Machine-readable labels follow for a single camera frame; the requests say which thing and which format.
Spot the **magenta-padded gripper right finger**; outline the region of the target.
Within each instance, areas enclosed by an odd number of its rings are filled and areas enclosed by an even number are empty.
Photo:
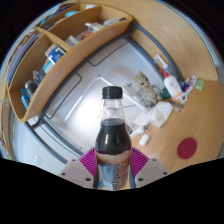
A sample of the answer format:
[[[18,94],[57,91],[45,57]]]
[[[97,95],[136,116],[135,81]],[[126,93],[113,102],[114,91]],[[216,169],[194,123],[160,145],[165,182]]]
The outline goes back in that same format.
[[[169,174],[166,167],[156,158],[148,158],[136,148],[132,148],[130,160],[130,188],[140,188]]]

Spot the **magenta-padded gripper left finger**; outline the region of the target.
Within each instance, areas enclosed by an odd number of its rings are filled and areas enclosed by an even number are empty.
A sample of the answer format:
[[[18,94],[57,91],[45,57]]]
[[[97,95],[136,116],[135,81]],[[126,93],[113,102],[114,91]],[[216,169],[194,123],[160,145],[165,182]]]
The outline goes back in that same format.
[[[84,188],[98,188],[98,164],[95,149],[92,148],[79,159],[71,159],[59,176]]]

